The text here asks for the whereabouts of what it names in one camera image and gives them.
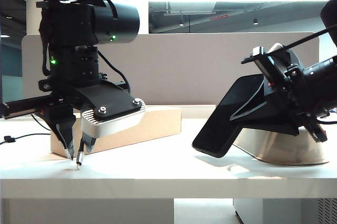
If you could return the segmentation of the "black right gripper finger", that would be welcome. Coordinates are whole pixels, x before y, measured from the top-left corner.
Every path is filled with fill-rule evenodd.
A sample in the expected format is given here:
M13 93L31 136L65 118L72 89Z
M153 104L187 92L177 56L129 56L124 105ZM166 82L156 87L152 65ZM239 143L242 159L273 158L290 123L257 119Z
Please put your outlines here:
M277 110L273 105L263 102L249 108L244 105L237 110L237 122L244 128L259 129L282 133L287 135L299 135L299 126L291 116Z
M273 115L273 108L264 97L264 76L249 76L249 80L252 81L249 87L253 87L253 84L257 84L257 87L252 94L248 94L246 102L230 116L230 121L262 120Z

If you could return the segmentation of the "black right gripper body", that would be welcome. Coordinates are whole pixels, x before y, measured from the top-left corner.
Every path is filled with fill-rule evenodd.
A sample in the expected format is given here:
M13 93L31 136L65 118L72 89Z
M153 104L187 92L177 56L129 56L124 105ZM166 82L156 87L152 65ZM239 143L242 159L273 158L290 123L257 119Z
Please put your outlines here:
M296 54L282 46L266 52L256 47L242 63L254 62L264 76L264 97L291 116L316 142L327 141L321 117L329 114L329 62L303 66Z

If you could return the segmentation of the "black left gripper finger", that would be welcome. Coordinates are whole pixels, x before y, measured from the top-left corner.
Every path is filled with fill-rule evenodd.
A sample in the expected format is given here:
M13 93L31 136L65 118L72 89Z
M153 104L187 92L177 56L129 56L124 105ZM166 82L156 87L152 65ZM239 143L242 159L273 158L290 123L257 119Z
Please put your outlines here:
M68 159L74 158L74 140L72 127L76 121L73 107L70 105L53 105L44 107L41 118L64 146Z
M82 132L81 140L80 140L80 147L78 149L78 152L84 152L84 148L86 148L86 151L88 153L91 153L93 151L94 145L96 142L96 138L92 137L85 132Z

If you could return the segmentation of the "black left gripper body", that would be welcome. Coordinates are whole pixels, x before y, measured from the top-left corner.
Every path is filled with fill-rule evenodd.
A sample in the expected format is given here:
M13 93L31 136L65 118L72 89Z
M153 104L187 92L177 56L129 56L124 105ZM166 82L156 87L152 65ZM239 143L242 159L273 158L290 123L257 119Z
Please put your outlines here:
M73 114L73 109L93 110L99 119L106 117L103 94L106 75L99 73L98 80L76 86L68 82L43 79L39 81L42 91L50 94L1 103L1 118L10 119L34 114L42 119L63 119Z

